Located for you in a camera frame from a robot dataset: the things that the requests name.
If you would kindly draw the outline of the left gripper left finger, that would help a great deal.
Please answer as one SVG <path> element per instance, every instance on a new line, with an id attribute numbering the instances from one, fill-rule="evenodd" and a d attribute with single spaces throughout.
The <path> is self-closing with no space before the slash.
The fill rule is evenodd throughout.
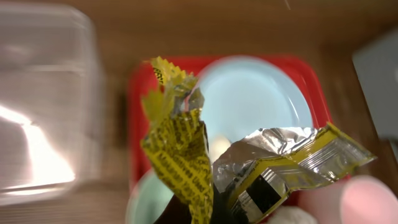
<path id="1" fill-rule="evenodd" d="M 188 205 L 174 195 L 154 224 L 191 224 L 191 220 Z"/>

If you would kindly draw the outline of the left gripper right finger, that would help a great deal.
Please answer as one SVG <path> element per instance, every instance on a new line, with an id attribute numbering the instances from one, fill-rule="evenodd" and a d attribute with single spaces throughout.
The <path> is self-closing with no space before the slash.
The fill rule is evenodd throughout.
<path id="1" fill-rule="evenodd" d="M 223 194 L 218 192 L 213 184 L 213 211 L 210 224 L 248 224 L 248 219 L 243 214 L 233 214 L 227 208 Z"/>

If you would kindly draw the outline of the green bowl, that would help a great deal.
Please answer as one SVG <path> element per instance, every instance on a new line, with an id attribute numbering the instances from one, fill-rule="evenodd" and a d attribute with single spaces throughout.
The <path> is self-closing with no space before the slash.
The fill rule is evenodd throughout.
<path id="1" fill-rule="evenodd" d="M 127 209 L 126 224 L 153 224 L 163 213 L 173 192 L 149 170 L 132 189 Z"/>

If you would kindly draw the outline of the yellow snack wrapper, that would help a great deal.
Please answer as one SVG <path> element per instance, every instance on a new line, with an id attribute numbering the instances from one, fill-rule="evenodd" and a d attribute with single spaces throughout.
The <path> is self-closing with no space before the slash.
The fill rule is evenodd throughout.
<path id="1" fill-rule="evenodd" d="M 210 222 L 213 184 L 233 214 L 257 223 L 292 192 L 331 185 L 374 159 L 327 124 L 259 128 L 211 163 L 200 77 L 160 57 L 150 63 L 160 88 L 142 98 L 149 130 L 141 146 L 158 178 L 188 205 L 193 223 Z"/>

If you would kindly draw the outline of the white tissue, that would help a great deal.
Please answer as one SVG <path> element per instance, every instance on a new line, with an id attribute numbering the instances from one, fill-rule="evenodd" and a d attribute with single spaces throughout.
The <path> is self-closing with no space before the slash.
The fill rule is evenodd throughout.
<path id="1" fill-rule="evenodd" d="M 279 207 L 266 224 L 318 224 L 316 218 L 299 207 Z"/>

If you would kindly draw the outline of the light blue plate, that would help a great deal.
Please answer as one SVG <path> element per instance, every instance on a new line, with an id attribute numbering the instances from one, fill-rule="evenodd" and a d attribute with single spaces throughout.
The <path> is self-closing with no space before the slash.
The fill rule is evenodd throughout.
<path id="1" fill-rule="evenodd" d="M 310 108 L 298 86 L 271 63 L 225 57 L 206 66 L 198 87 L 208 140 L 236 142 L 259 128 L 311 127 Z"/>

